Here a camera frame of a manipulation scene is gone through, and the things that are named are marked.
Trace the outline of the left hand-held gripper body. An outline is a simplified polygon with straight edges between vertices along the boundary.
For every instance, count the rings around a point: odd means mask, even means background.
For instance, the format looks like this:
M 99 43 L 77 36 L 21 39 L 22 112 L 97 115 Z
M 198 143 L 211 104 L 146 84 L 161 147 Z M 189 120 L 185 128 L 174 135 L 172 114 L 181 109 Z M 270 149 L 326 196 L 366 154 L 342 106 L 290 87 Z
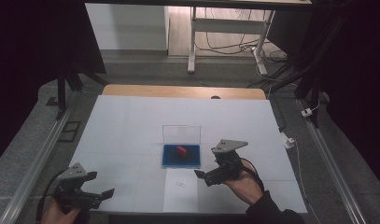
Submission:
M 73 207 L 85 210 L 98 209 L 102 202 L 102 195 L 85 192 L 81 189 L 87 172 L 77 162 L 68 167 L 58 176 L 58 186 L 53 197 L 63 210 L 71 210 Z

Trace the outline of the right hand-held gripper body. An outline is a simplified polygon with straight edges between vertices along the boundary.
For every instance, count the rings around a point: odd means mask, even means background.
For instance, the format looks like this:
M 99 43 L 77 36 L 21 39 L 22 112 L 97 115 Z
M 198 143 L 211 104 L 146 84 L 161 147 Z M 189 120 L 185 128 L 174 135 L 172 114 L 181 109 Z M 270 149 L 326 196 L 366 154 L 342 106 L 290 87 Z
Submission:
M 236 150 L 247 145 L 246 141 L 221 139 L 212 148 L 218 164 L 218 168 L 214 171 L 219 172 L 219 175 L 226 175 L 228 179 L 236 179 L 240 175 L 243 165 Z

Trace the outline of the clear case with blue pad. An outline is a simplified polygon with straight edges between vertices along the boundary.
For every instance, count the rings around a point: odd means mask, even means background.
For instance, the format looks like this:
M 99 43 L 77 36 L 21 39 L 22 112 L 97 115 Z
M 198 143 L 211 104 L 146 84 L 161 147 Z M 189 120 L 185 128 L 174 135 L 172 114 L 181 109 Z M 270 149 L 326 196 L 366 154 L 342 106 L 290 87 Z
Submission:
M 201 166 L 201 127 L 190 125 L 162 126 L 162 166 L 165 168 L 198 168 Z M 187 150 L 180 156 L 176 147 Z

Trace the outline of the person's left hand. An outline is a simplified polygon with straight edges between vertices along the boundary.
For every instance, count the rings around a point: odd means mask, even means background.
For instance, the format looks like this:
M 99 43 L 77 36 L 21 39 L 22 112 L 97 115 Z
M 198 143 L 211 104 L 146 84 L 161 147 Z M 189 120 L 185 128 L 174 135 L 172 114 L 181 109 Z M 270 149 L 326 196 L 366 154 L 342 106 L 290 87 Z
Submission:
M 53 201 L 44 213 L 41 219 L 41 224 L 74 224 L 79 213 L 79 208 L 72 208 L 67 214 L 65 214 L 60 206 Z

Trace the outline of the person's right hand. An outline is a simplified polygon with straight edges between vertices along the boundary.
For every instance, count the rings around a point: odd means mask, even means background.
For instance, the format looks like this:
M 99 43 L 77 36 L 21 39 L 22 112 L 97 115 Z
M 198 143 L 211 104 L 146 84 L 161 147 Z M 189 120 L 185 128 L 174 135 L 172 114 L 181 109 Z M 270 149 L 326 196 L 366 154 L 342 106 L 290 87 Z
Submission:
M 256 182 L 254 176 L 246 171 L 242 171 L 234 180 L 226 180 L 224 185 L 240 200 L 249 205 L 256 203 L 263 196 L 260 185 Z

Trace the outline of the small white paper sheet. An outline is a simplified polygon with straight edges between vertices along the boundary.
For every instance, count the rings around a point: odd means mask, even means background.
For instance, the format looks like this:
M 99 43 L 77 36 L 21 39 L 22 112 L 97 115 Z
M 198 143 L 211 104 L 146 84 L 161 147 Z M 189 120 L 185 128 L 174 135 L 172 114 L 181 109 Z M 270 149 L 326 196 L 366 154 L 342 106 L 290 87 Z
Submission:
M 198 212 L 198 178 L 191 169 L 168 169 L 165 177 L 163 211 Z

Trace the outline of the large white table cover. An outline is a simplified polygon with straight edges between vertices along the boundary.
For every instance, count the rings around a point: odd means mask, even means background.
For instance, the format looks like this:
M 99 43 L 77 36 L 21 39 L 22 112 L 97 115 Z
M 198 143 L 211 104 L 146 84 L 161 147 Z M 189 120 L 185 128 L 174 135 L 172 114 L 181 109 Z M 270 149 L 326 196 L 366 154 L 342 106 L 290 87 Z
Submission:
M 256 166 L 278 207 L 305 212 L 268 101 L 107 95 L 97 98 L 72 159 L 98 174 L 84 190 L 114 189 L 113 197 L 102 202 L 102 211 L 168 213 L 163 211 L 168 170 L 162 166 L 163 125 L 201 127 L 204 171 L 216 167 L 211 149 L 221 139 L 248 142 L 238 153 Z M 223 185 L 208 187 L 198 178 L 197 188 L 198 212 L 187 214 L 242 214 L 247 208 Z

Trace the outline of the wooden table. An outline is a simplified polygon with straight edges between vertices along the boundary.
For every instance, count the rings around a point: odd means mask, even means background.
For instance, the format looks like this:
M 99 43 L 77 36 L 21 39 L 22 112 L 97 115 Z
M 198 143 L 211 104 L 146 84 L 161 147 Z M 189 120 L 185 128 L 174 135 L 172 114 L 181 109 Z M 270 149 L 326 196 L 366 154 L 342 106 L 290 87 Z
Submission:
M 217 88 L 217 87 L 184 87 L 184 86 L 153 86 L 153 85 L 106 85 L 103 95 L 144 96 L 144 97 L 178 97 L 202 99 L 240 99 L 265 100 L 261 89 Z

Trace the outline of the black metal stand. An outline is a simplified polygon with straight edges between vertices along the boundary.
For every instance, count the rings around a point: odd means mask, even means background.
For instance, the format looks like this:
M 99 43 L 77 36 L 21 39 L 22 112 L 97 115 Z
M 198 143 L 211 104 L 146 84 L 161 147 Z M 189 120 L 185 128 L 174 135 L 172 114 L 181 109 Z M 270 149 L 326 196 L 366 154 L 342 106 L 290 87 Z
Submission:
M 83 74 L 89 77 L 93 81 L 101 84 L 103 87 L 108 85 L 108 82 L 101 77 L 98 77 L 90 69 L 78 63 L 69 64 L 64 63 L 61 71 L 57 76 L 58 83 L 58 114 L 56 119 L 59 120 L 63 117 L 66 111 L 66 96 L 65 96 L 65 84 L 68 84 L 72 91 L 81 91 L 83 84 L 79 75 Z
M 302 70 L 296 71 L 293 75 L 284 78 L 282 82 L 271 87 L 271 92 L 275 92 L 286 87 L 291 82 L 300 80 L 299 86 L 294 91 L 294 96 L 296 99 L 304 99 L 308 93 L 311 93 L 310 106 L 312 115 L 310 116 L 310 120 L 316 127 L 318 127 L 317 109 L 319 107 L 321 62 L 325 58 L 331 43 L 339 33 L 344 22 L 344 16 L 333 17 L 331 22 L 327 25 L 327 28 L 321 33 L 316 44 L 308 49 L 313 50 L 314 53 L 306 64 L 306 67 Z

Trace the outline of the black curtain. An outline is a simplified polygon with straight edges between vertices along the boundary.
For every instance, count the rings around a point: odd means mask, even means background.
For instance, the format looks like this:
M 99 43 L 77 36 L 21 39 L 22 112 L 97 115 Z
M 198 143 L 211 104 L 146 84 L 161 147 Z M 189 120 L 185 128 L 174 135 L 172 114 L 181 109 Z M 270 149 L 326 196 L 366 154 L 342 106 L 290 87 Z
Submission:
M 41 86 L 106 71 L 85 1 L 0 0 L 0 157 Z
M 327 111 L 380 181 L 380 0 L 311 0 L 319 12 L 278 11 L 267 38 L 302 69 L 331 31 L 347 19 L 317 71 L 330 101 Z

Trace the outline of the white cabinet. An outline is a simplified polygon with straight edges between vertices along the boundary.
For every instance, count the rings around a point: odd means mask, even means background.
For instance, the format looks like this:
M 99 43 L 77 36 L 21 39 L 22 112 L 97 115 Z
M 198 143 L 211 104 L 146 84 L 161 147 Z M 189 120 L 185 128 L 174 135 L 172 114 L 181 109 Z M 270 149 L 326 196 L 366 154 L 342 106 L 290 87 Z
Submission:
M 86 4 L 100 49 L 168 50 L 169 8 Z

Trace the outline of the aluminium rail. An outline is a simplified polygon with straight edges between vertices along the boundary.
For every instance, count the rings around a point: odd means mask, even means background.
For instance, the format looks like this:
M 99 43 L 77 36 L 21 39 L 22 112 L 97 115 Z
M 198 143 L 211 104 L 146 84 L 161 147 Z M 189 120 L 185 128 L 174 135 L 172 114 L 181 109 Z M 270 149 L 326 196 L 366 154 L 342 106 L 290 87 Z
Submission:
M 15 224 L 72 111 L 73 107 L 69 105 L 61 118 L 54 123 L 42 148 L 35 154 L 35 160 L 31 163 L 0 217 L 0 224 Z
M 305 124 L 317 146 L 319 154 L 324 161 L 331 180 L 341 197 L 342 203 L 352 223 L 367 224 L 366 218 L 363 215 L 352 190 L 345 182 L 344 176 L 335 159 L 333 158 L 321 131 L 313 124 L 309 117 L 303 117 L 303 120 L 305 121 Z

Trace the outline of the white desk frame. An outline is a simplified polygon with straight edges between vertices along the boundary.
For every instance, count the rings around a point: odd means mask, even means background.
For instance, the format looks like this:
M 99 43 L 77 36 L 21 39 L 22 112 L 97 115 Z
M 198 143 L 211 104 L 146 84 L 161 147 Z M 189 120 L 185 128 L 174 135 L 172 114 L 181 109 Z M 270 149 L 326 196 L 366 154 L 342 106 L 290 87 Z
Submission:
M 274 10 L 266 12 L 263 21 L 240 21 L 225 19 L 207 19 L 197 17 L 197 8 L 191 7 L 190 13 L 190 52 L 188 60 L 188 73 L 195 72 L 195 36 L 197 32 L 222 33 L 222 34 L 242 34 L 242 35 L 259 35 L 259 42 L 251 48 L 251 52 L 256 61 L 260 75 L 266 75 L 267 70 L 262 61 L 261 51 L 266 36 L 270 29 Z

